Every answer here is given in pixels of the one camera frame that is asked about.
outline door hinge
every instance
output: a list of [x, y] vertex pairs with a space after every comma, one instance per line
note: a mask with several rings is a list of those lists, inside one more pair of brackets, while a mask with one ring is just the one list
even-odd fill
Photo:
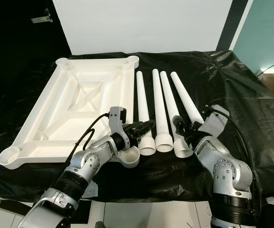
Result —
[[50, 17], [50, 13], [49, 13], [48, 8], [45, 9], [44, 14], [45, 14], [45, 16], [43, 16], [43, 17], [31, 18], [32, 23], [35, 24], [35, 23], [48, 22], [48, 21], [53, 22], [51, 17]]

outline white tray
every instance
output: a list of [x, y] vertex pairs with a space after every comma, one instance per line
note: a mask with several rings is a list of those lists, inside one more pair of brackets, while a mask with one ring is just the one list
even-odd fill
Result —
[[[8, 169], [16, 169], [24, 163], [64, 162], [89, 125], [99, 115], [109, 112], [111, 106], [126, 108], [126, 122], [133, 121], [134, 69], [139, 66], [137, 56], [60, 58], [56, 64], [13, 144], [0, 154], [0, 164]], [[90, 144], [110, 133], [107, 118], [97, 122], [94, 128]], [[76, 152], [82, 149], [84, 142]], [[136, 157], [139, 157], [137, 153], [123, 159], [130, 159], [127, 163], [131, 164]]]

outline black tarp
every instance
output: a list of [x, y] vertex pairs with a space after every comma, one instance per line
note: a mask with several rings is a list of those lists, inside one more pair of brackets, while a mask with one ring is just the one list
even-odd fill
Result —
[[[170, 73], [176, 71], [195, 105], [218, 104], [226, 108], [247, 138], [254, 162], [254, 174], [264, 197], [274, 196], [274, 94], [272, 94], [241, 63], [231, 51], [134, 53], [140, 58], [136, 70], [143, 72], [150, 118], [154, 119], [151, 72], [154, 68]], [[124, 53], [74, 56], [72, 59], [122, 58]], [[0, 100], [0, 153], [9, 147], [56, 65], [31, 66]], [[183, 104], [170, 80], [180, 115], [188, 120]], [[134, 90], [134, 120], [138, 106]], [[227, 123], [219, 140], [232, 155], [245, 161], [238, 134]], [[47, 189], [59, 173], [62, 164], [24, 164], [15, 170], [0, 165], [0, 197], [33, 201], [35, 195]], [[94, 181], [99, 186], [96, 200], [109, 202], [208, 200], [212, 196], [212, 178], [196, 156], [177, 158], [173, 152], [156, 152], [141, 156], [139, 165], [125, 169], [119, 163], [104, 165]]]

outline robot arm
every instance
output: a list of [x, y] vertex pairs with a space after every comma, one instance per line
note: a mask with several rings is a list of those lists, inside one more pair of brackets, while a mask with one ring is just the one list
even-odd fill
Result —
[[[213, 108], [221, 113], [227, 112], [219, 105]], [[213, 177], [211, 225], [222, 228], [253, 228], [255, 211], [251, 205], [250, 191], [252, 171], [245, 162], [234, 158], [217, 139], [227, 118], [212, 112], [202, 125], [195, 122], [193, 126], [188, 127], [179, 116], [175, 117], [173, 122], [177, 133], [185, 137], [201, 164]]]
[[253, 181], [249, 166], [234, 158], [228, 149], [213, 136], [198, 143], [195, 154], [214, 179], [212, 226], [250, 228], [255, 224], [250, 185]]
[[154, 121], [124, 124], [126, 110], [111, 107], [109, 126], [112, 134], [92, 143], [85, 151], [72, 157], [62, 175], [32, 207], [18, 228], [69, 228], [73, 216], [88, 184], [99, 169], [120, 150], [125, 151], [150, 131]]

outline white plastic pipe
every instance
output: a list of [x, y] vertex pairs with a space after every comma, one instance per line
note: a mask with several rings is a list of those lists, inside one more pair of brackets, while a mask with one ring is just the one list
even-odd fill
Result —
[[[137, 94], [138, 94], [138, 114], [139, 121], [145, 122], [150, 120], [146, 102], [146, 94], [141, 71], [137, 72]], [[156, 152], [155, 140], [152, 138], [151, 131], [147, 132], [138, 143], [141, 155], [152, 155]]]
[[159, 72], [157, 69], [152, 71], [152, 80], [154, 84], [154, 101], [156, 115], [156, 148], [160, 152], [169, 152], [173, 149], [173, 139], [169, 132], [165, 114], [162, 89], [160, 84]]
[[178, 91], [178, 94], [181, 98], [181, 101], [183, 102], [185, 110], [189, 115], [189, 118], [190, 118], [191, 122], [194, 123], [195, 121], [197, 121], [197, 122], [203, 124], [204, 121], [203, 121], [202, 116], [200, 115], [200, 113], [199, 113], [198, 109], [196, 108], [194, 102], [190, 98], [188, 92], [184, 88], [184, 86], [183, 86], [182, 82], [180, 81], [177, 73], [176, 72], [171, 72], [170, 76], [171, 76], [171, 79], [173, 79], [175, 87]]
[[187, 158], [193, 154], [193, 151], [189, 148], [188, 144], [185, 142], [184, 137], [176, 134], [176, 127], [173, 124], [173, 118], [179, 115], [179, 111], [175, 102], [175, 98], [170, 88], [169, 80], [167, 79], [165, 71], [160, 73], [161, 82], [163, 86], [163, 92], [165, 97], [165, 102], [167, 106], [167, 111], [169, 113], [171, 130], [174, 136], [174, 152], [178, 158]]

